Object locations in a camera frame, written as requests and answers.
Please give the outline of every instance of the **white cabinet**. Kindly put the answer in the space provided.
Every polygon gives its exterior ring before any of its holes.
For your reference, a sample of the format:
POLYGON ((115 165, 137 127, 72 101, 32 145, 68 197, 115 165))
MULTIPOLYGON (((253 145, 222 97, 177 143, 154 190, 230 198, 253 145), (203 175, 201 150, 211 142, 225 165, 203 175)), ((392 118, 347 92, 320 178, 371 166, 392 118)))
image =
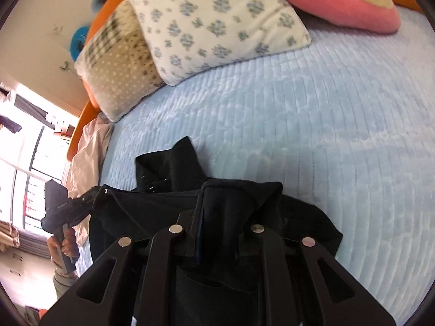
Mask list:
POLYGON ((50 261, 18 249, 0 253, 0 282, 14 303, 49 309, 57 300, 50 261))

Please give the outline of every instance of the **cabinet handle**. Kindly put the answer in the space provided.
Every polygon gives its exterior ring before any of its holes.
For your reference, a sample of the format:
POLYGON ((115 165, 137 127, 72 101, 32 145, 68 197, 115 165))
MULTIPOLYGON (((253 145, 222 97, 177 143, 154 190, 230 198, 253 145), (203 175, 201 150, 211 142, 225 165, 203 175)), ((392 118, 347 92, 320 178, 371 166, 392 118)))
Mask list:
POLYGON ((21 274, 18 273, 17 271, 13 271, 10 269, 10 273, 12 273, 13 275, 17 275, 17 276, 21 277, 21 274))
POLYGON ((17 255, 17 254, 13 254, 13 255, 12 255, 12 258, 13 258, 13 259, 17 259, 17 260, 20 260, 21 262, 23 262, 23 257, 22 257, 22 256, 20 256, 20 255, 17 255))

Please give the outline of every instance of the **beige wall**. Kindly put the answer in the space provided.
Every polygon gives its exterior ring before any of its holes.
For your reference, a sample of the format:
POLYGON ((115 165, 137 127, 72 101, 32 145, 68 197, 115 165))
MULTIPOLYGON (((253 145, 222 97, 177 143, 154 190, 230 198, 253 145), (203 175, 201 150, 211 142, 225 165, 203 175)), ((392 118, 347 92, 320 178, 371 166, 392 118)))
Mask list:
POLYGON ((0 81, 16 80, 80 115, 88 100, 83 84, 59 67, 68 61, 73 69, 71 37, 93 18, 91 0, 19 0, 0 31, 0 81))

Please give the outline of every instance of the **bed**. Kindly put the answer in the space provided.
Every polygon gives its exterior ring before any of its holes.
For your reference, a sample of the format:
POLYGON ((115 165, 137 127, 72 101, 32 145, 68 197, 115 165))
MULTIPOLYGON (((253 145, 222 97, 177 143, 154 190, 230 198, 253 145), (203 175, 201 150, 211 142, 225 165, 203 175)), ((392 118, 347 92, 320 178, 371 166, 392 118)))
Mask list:
POLYGON ((435 279, 435 33, 400 15, 393 36, 303 15, 310 47, 165 86, 115 125, 101 183, 134 188, 137 155, 189 136, 208 175, 282 181, 326 212, 337 260, 405 324, 435 279))

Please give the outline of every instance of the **gray sleeve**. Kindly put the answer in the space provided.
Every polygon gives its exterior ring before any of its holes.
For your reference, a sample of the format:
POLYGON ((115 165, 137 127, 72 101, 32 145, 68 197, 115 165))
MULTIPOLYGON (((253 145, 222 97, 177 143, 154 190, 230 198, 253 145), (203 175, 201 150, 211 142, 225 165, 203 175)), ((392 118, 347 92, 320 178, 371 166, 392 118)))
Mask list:
POLYGON ((78 277, 67 278, 58 275, 57 273, 53 276, 54 288, 56 290, 57 298, 59 299, 69 287, 71 287, 78 277))

